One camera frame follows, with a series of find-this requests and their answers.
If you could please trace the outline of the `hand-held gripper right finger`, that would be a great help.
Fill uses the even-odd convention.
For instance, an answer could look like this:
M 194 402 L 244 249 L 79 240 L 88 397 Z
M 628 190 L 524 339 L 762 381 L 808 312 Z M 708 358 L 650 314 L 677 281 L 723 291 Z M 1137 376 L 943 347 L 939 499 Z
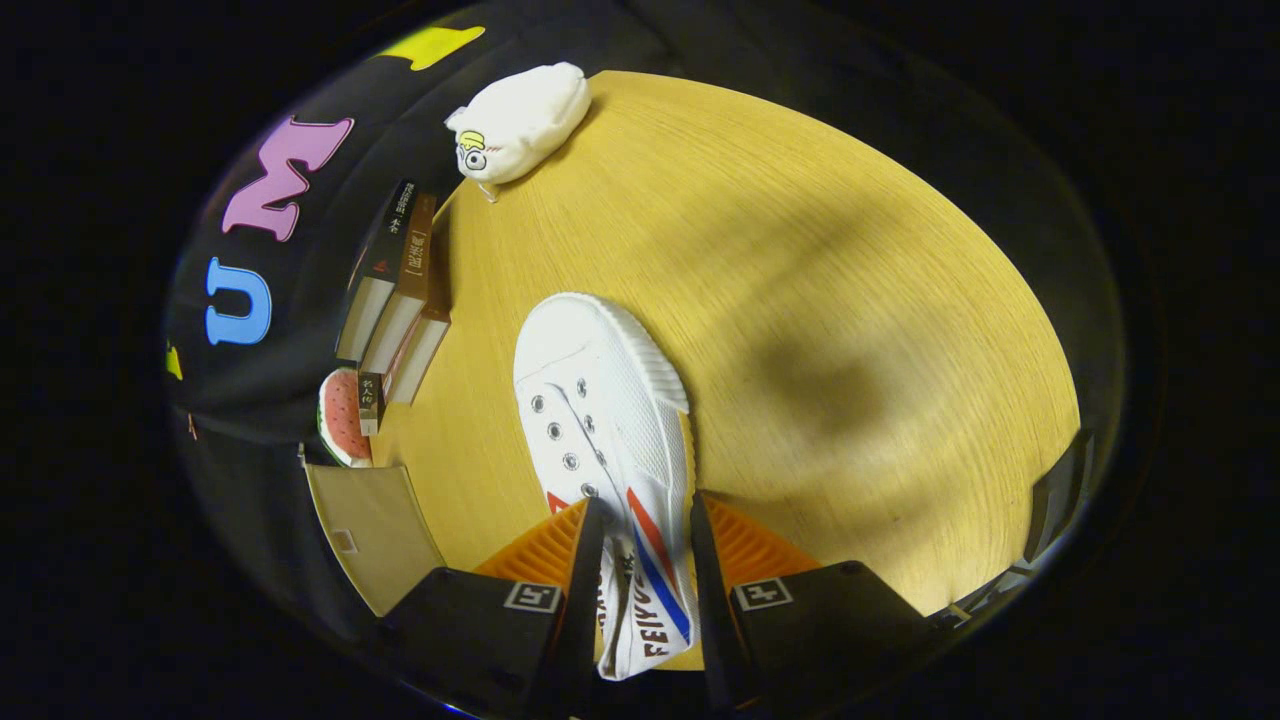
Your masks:
M 915 667 L 931 621 L 865 564 L 823 565 L 699 491 L 690 515 L 716 716 L 829 716 Z

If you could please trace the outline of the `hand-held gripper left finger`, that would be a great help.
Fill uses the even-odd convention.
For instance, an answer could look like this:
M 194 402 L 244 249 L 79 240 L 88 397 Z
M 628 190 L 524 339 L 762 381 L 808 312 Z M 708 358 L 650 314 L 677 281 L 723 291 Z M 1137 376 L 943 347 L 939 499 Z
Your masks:
M 430 571 L 380 623 L 380 657 L 466 717 L 582 719 L 605 503 L 558 511 L 472 571 Z

